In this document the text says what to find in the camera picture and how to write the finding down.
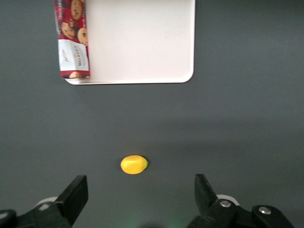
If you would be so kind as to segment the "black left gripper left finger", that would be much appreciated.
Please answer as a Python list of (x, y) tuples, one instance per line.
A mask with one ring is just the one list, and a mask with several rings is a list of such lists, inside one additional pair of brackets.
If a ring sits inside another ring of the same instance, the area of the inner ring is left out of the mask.
[(78, 175), (54, 200), (42, 202), (18, 216), (16, 211), (0, 211), (2, 228), (71, 228), (88, 201), (85, 175)]

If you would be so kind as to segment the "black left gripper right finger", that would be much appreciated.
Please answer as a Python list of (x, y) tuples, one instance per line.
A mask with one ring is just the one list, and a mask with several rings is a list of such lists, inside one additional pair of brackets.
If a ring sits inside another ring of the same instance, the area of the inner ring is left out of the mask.
[(235, 198), (217, 195), (203, 174), (195, 175), (195, 201), (200, 212), (189, 228), (293, 228), (292, 223), (277, 208), (256, 205), (243, 209)]

